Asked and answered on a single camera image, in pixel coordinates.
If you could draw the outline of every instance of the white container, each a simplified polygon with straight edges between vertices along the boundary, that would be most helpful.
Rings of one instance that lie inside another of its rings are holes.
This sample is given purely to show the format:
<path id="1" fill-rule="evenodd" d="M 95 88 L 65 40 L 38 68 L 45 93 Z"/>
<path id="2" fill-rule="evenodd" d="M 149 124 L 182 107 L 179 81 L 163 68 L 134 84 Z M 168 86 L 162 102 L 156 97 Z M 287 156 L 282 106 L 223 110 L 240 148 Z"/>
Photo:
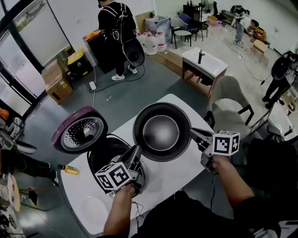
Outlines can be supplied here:
<path id="1" fill-rule="evenodd" d="M 157 53 L 157 41 L 154 35 L 152 35 L 150 32 L 146 33 L 145 45 L 147 55 L 154 55 Z"/>
<path id="2" fill-rule="evenodd" d="M 156 34 L 156 40 L 157 40 L 157 51 L 158 52 L 164 52 L 167 49 L 167 43 L 166 38 L 164 36 L 164 33 L 158 32 Z"/>
<path id="3" fill-rule="evenodd" d="M 140 44 L 143 47 L 144 52 L 146 53 L 146 44 L 145 44 L 146 36 L 142 35 L 141 33 L 138 32 L 137 35 L 136 35 L 136 38 L 140 42 Z"/>

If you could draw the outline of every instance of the beige chair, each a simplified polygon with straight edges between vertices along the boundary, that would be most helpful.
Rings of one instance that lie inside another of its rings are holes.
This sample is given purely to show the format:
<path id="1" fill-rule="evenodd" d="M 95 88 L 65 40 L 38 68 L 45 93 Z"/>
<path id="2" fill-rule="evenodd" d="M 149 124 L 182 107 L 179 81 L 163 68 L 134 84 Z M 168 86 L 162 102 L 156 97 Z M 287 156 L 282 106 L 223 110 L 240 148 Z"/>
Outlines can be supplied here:
<path id="1" fill-rule="evenodd" d="M 190 47 L 191 47 L 191 35 L 192 34 L 191 34 L 191 32 L 185 31 L 182 29 L 182 27 L 188 27 L 188 25 L 186 23 L 184 23 L 180 18 L 174 18 L 172 20 L 171 27 L 172 27 L 172 42 L 171 43 L 173 44 L 173 36 L 174 36 L 176 49 L 177 49 L 176 36 L 180 36 L 181 39 L 183 36 L 185 36 L 185 40 L 186 40 L 186 37 L 188 37 L 190 40 Z"/>
<path id="2" fill-rule="evenodd" d="M 239 112 L 233 110 L 222 110 L 216 102 L 221 99 L 231 99 L 242 106 Z M 241 118 L 241 114 L 249 110 L 250 115 L 246 122 Z M 210 97 L 206 121 L 211 121 L 211 128 L 217 133 L 219 130 L 239 132 L 240 139 L 245 138 L 250 133 L 247 127 L 254 112 L 246 97 L 243 95 L 240 85 L 236 78 L 232 76 L 221 77 L 214 87 Z"/>

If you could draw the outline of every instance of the wooden stool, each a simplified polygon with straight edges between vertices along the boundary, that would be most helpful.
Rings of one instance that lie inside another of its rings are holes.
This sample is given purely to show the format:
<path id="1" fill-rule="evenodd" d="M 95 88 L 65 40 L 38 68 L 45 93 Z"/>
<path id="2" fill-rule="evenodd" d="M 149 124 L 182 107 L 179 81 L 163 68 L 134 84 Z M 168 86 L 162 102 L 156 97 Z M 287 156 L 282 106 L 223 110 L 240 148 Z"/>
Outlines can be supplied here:
<path id="1" fill-rule="evenodd" d="M 255 52 L 256 50 L 258 50 L 259 52 L 261 52 L 261 54 L 264 57 L 264 54 L 267 51 L 267 49 L 268 49 L 268 46 L 266 44 L 264 44 L 260 40 L 255 40 L 253 42 L 253 47 L 251 48 L 250 55 L 252 55 L 252 53 Z"/>

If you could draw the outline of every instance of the black frying pan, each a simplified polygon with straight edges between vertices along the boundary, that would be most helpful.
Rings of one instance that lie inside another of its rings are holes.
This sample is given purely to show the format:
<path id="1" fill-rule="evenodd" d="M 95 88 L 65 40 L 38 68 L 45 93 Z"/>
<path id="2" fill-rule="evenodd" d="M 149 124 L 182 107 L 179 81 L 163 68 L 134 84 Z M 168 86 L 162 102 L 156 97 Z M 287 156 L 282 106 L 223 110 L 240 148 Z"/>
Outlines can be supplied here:
<path id="1" fill-rule="evenodd" d="M 155 103 L 137 116 L 133 128 L 134 141 L 148 159 L 168 162 L 181 156 L 188 148 L 190 128 L 190 120 L 179 107 Z"/>

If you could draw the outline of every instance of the gray floor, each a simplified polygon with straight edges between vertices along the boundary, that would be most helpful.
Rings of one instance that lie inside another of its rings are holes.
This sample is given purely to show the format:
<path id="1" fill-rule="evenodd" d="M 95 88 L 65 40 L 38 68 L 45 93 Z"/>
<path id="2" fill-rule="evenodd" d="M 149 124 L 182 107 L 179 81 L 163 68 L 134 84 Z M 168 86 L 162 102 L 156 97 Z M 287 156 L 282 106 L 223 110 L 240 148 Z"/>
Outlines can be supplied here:
<path id="1" fill-rule="evenodd" d="M 125 82 L 107 88 L 96 94 L 95 108 L 105 118 L 112 132 L 123 123 L 137 115 L 148 104 L 154 103 L 163 96 L 172 93 L 184 100 L 201 116 L 206 114 L 207 98 L 195 88 L 180 80 L 180 77 L 163 65 L 146 59 L 146 73 L 143 78 L 134 82 Z M 139 68 L 137 75 L 129 75 L 127 80 L 137 79 L 143 73 Z M 110 77 L 115 72 L 106 75 L 96 68 L 97 87 L 103 88 L 113 83 Z M 24 141 L 38 148 L 33 158 L 51 163 L 68 164 L 77 155 L 69 155 L 55 150 L 51 145 L 51 138 L 60 123 L 73 111 L 92 105 L 93 94 L 89 93 L 89 82 L 94 80 L 94 73 L 90 73 L 75 85 L 75 92 L 62 105 L 58 106 L 51 98 L 46 97 L 26 121 Z M 68 238 L 84 238 L 86 234 L 76 222 L 67 199 L 63 199 L 63 187 L 54 187 L 48 179 L 32 178 L 22 173 L 16 175 L 19 188 L 47 188 L 47 192 L 39 193 L 39 208 L 50 209 L 47 212 L 36 211 L 22 206 L 19 213 L 20 224 L 26 235 L 39 232 L 36 238 L 62 238 L 51 227 L 63 233 Z M 199 198 L 206 205 L 210 202 L 211 183 L 209 180 L 201 185 L 201 178 L 196 178 L 185 190 L 194 198 Z M 221 199 L 220 189 L 215 198 L 215 208 L 218 214 L 228 214 L 230 209 L 217 207 Z"/>

